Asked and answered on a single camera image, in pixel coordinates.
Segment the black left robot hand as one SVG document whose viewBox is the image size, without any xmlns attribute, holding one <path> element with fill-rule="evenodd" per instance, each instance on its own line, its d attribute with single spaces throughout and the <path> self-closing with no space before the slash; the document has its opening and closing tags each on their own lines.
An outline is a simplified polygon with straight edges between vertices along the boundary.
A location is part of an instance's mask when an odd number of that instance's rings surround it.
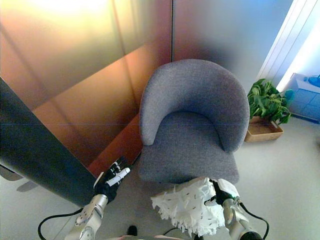
<svg viewBox="0 0 320 240">
<path fill-rule="evenodd" d="M 94 195 L 105 195 L 107 203 L 112 202 L 117 195 L 121 181 L 131 170 L 132 166 L 128 164 L 128 160 L 124 156 L 119 157 L 108 170 L 101 172 L 96 179 L 93 185 Z"/>
</svg>

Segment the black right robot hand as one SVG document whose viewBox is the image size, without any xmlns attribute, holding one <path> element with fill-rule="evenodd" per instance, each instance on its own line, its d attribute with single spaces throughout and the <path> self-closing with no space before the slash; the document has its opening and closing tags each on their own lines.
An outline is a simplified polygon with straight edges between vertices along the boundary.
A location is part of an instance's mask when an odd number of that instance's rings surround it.
<svg viewBox="0 0 320 240">
<path fill-rule="evenodd" d="M 223 206 L 223 203 L 227 199 L 235 200 L 237 197 L 240 197 L 240 194 L 236 187 L 229 181 L 219 178 L 209 180 L 214 187 L 215 194 L 209 200 L 204 202 L 204 205 L 207 207 L 212 207 L 214 205 Z"/>
</svg>

